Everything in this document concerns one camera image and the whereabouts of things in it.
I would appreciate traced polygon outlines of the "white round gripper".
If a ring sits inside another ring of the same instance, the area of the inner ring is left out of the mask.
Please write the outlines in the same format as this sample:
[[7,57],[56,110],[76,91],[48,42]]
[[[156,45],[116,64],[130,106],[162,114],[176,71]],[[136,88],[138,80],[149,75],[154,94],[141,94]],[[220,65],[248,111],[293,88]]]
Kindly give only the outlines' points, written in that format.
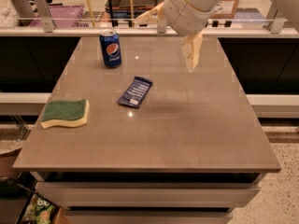
[[200,31],[205,28],[214,4],[215,0],[164,0],[164,3],[135,18],[134,24],[157,24],[165,18],[178,35],[186,35],[181,43],[181,51],[187,69],[192,73],[198,64],[203,43]]

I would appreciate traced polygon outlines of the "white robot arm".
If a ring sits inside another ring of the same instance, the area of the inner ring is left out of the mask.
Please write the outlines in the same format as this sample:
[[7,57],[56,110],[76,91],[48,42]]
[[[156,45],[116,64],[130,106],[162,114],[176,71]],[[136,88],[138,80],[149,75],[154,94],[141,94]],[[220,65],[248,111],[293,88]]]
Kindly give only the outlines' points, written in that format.
[[[198,64],[202,46],[202,30],[220,0],[164,0],[139,15],[134,24],[148,24],[165,20],[178,35],[184,36],[181,44],[185,63],[192,72]],[[299,31],[299,0],[269,0],[294,29]]]

